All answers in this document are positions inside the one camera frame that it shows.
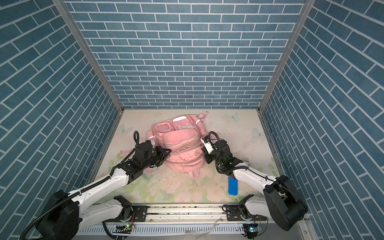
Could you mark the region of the blue pencil case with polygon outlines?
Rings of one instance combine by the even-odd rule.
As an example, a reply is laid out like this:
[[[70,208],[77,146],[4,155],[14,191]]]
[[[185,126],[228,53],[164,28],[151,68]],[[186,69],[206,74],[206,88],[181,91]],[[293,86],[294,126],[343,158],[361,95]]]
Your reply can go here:
[[[230,196],[238,195],[238,180],[228,177],[228,193]]]

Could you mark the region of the pink student backpack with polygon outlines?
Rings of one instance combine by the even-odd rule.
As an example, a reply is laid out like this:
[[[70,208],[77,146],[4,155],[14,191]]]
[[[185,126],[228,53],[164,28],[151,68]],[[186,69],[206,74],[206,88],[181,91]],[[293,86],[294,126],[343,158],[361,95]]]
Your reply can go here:
[[[170,149],[172,152],[163,164],[180,173],[187,173],[191,177],[198,177],[200,169],[204,165],[205,158],[202,151],[204,146],[201,138],[207,135],[204,120],[208,112],[200,115],[182,115],[153,125],[147,132],[147,140],[152,141],[154,146]],[[136,147],[140,143],[140,134],[134,131],[133,138],[135,146],[132,150],[124,152],[125,158],[120,163],[131,159]],[[112,167],[113,174],[118,164]]]

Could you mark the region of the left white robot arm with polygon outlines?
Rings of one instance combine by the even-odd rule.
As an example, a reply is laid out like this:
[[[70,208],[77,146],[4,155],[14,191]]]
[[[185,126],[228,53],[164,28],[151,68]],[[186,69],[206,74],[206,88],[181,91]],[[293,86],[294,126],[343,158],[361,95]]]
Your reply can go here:
[[[97,202],[132,183],[145,169],[161,166],[170,153],[170,149],[145,141],[106,177],[69,193],[56,192],[35,224],[37,231],[45,240],[71,240],[79,231],[107,220],[130,222],[134,215],[132,203],[125,197],[119,195],[103,204]]]

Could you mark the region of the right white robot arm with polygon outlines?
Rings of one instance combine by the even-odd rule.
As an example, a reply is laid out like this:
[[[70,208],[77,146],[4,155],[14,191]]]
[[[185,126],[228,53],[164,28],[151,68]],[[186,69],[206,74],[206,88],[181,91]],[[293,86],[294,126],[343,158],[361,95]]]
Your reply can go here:
[[[218,173],[246,183],[264,196],[259,198],[250,194],[235,207],[227,207],[230,216],[239,215],[246,221],[262,216],[272,219],[285,231],[304,218],[308,206],[287,176],[269,176],[251,168],[233,156],[229,145],[223,139],[213,143],[205,136],[201,142],[206,162],[214,162]]]

